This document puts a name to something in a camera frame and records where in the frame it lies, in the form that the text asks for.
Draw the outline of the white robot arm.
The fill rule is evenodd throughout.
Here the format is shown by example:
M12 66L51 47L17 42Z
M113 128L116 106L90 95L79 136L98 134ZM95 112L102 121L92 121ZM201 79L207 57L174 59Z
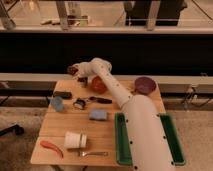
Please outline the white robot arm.
M94 58L77 64L79 78L97 75L106 85L125 115L133 169L135 171L175 171L164 128L154 102L133 95L112 74L110 62Z

